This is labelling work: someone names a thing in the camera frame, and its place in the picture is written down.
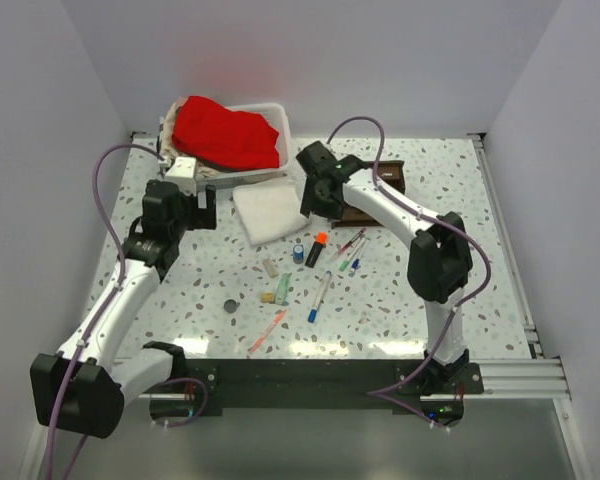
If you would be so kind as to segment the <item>brown wooden desk organizer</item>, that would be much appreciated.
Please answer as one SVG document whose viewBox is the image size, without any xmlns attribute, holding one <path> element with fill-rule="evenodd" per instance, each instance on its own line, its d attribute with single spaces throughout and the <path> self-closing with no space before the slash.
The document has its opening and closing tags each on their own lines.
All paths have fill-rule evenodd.
<svg viewBox="0 0 600 480">
<path fill-rule="evenodd" d="M 401 195 L 406 192 L 403 161 L 381 162 L 377 168 L 380 184 L 393 189 Z M 389 201 L 378 191 L 373 183 L 373 163 L 355 173 L 343 186 L 344 206 L 339 219 L 331 221 L 332 228 L 383 227 L 375 214 L 389 205 Z"/>
</svg>

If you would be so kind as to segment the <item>green capped white marker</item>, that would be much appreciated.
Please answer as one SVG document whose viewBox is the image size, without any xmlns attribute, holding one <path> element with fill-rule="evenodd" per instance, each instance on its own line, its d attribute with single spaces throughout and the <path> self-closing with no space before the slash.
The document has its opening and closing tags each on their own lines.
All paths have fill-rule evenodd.
<svg viewBox="0 0 600 480">
<path fill-rule="evenodd" d="M 347 254 L 345 260 L 342 262 L 342 264 L 339 267 L 340 272 L 344 272 L 350 267 L 350 265 L 353 263 L 353 261 L 357 258 L 358 251 L 364 244 L 365 240 L 366 240 L 366 236 L 362 235 L 360 237 L 360 239 L 357 241 L 357 243 L 351 247 L 351 250 Z"/>
</svg>

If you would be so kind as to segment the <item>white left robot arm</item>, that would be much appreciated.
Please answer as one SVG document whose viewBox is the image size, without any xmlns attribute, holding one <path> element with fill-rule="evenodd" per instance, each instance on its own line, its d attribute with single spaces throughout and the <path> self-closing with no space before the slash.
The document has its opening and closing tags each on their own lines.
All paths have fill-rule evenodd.
<svg viewBox="0 0 600 480">
<path fill-rule="evenodd" d="M 110 280 L 77 330 L 54 354 L 38 355 L 30 378 L 38 422 L 104 439 L 125 407 L 159 386 L 180 390 L 187 380 L 181 347 L 151 341 L 122 365 L 114 360 L 139 311 L 164 281 L 188 231 L 217 226 L 216 191 L 186 195 L 172 182 L 150 180 L 142 213 L 131 223 Z"/>
</svg>

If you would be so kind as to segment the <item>black orange highlighter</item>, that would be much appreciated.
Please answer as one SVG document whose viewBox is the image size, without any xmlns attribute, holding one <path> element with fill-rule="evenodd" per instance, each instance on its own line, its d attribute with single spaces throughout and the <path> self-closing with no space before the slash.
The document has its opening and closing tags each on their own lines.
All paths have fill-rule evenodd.
<svg viewBox="0 0 600 480">
<path fill-rule="evenodd" d="M 311 246 L 309 254 L 307 255 L 306 260 L 305 260 L 306 267 L 313 268 L 315 266 L 319 256 L 321 255 L 321 252 L 323 251 L 323 249 L 326 246 L 327 240 L 328 240 L 328 234 L 325 232 L 319 232 L 316 235 L 314 243 Z"/>
</svg>

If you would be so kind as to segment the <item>blue cylindrical stamp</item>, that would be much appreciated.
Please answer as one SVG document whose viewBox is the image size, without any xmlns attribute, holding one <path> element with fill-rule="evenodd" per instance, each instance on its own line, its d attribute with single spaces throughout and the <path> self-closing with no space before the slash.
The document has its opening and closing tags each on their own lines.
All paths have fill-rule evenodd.
<svg viewBox="0 0 600 480">
<path fill-rule="evenodd" d="M 301 244 L 296 244 L 292 249 L 292 259 L 297 265 L 304 263 L 305 250 Z"/>
</svg>

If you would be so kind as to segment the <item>blue capped white marker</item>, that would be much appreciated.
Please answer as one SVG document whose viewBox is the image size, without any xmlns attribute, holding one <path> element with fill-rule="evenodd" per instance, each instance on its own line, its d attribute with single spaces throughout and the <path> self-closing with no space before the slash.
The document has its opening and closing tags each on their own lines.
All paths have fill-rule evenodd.
<svg viewBox="0 0 600 480">
<path fill-rule="evenodd" d="M 320 306 L 324 300 L 324 297 L 326 295 L 326 292 L 329 288 L 329 285 L 331 283 L 331 279 L 332 279 L 332 272 L 331 271 L 326 271 L 325 275 L 323 276 L 323 278 L 320 281 L 320 285 L 319 288 L 317 290 L 316 293 L 316 297 L 313 301 L 313 304 L 310 308 L 310 312 L 308 315 L 308 322 L 313 324 L 316 321 Z"/>
</svg>

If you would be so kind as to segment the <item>blue capped thin pen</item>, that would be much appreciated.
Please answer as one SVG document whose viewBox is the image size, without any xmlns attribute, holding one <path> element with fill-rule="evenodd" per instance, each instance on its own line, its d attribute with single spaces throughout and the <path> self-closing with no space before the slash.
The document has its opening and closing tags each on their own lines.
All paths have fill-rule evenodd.
<svg viewBox="0 0 600 480">
<path fill-rule="evenodd" d="M 354 276 L 360 266 L 361 263 L 361 259 L 364 255 L 364 253 L 366 252 L 366 249 L 368 248 L 368 244 L 370 243 L 370 239 L 369 238 L 365 238 L 360 247 L 358 248 L 356 254 L 354 255 L 354 260 L 350 265 L 350 269 L 349 269 L 349 275 L 350 276 Z"/>
</svg>

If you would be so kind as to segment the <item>red clear pen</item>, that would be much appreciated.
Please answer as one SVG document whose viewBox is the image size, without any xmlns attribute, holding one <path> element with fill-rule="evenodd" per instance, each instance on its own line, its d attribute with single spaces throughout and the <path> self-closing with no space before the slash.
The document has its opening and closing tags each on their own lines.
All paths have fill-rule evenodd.
<svg viewBox="0 0 600 480">
<path fill-rule="evenodd" d="M 359 240 L 361 240 L 362 237 L 365 235 L 366 231 L 367 231 L 366 228 L 360 229 L 349 241 L 347 241 L 344 245 L 342 245 L 341 247 L 339 247 L 337 249 L 337 251 L 331 256 L 331 261 L 334 261 L 337 258 L 339 258 L 345 251 L 347 251 L 349 248 L 351 248 L 353 245 L 355 245 Z"/>
</svg>

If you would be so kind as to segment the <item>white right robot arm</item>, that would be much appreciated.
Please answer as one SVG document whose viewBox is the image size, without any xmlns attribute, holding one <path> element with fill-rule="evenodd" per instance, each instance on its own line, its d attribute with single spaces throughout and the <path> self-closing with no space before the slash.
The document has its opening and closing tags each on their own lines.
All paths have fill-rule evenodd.
<svg viewBox="0 0 600 480">
<path fill-rule="evenodd" d="M 320 141 L 296 155 L 306 175 L 300 213 L 340 220 L 354 207 L 394 234 L 408 249 L 407 280 L 424 302 L 429 344 L 424 360 L 398 383 L 375 390 L 387 395 L 425 378 L 439 393 L 461 380 L 468 364 L 462 329 L 462 303 L 473 268 L 463 220 L 454 212 L 440 216 L 408 199 L 378 175 L 379 166 L 354 155 L 338 159 Z"/>
</svg>

